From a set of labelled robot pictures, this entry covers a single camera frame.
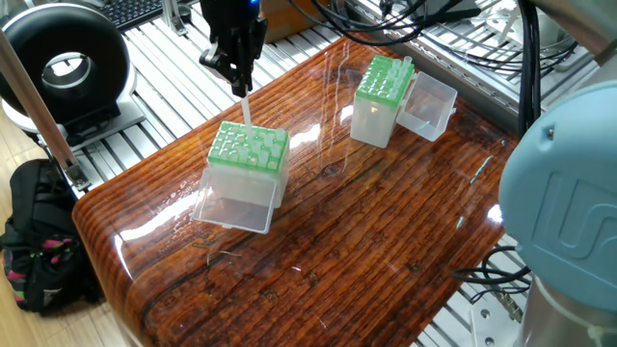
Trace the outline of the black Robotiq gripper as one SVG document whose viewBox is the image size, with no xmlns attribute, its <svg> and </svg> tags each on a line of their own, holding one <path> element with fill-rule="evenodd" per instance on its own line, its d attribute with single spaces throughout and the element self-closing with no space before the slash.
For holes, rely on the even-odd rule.
<svg viewBox="0 0 617 347">
<path fill-rule="evenodd" d="M 218 78 L 233 78 L 232 92 L 247 95 L 253 89 L 254 62 L 265 41 L 268 21 L 260 15 L 259 0 L 201 0 L 201 13 L 210 27 L 212 44 L 199 63 Z M 228 56 L 232 54 L 235 70 Z"/>
</svg>

